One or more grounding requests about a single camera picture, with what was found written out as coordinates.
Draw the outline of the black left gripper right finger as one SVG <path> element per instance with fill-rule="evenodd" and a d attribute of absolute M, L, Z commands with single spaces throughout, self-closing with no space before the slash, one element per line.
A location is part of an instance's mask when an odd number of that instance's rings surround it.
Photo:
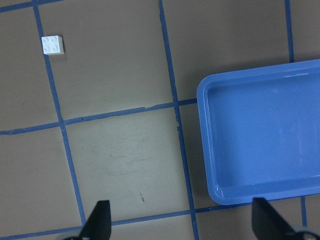
<path fill-rule="evenodd" d="M 296 231 L 262 197 L 252 200 L 252 230 L 258 240 L 295 240 Z"/>

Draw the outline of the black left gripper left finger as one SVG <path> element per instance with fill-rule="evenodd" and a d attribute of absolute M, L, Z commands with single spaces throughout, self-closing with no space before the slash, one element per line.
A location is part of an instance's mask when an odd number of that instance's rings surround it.
<path fill-rule="evenodd" d="M 111 237 L 111 206 L 99 200 L 81 230 L 82 240 L 109 240 Z"/>

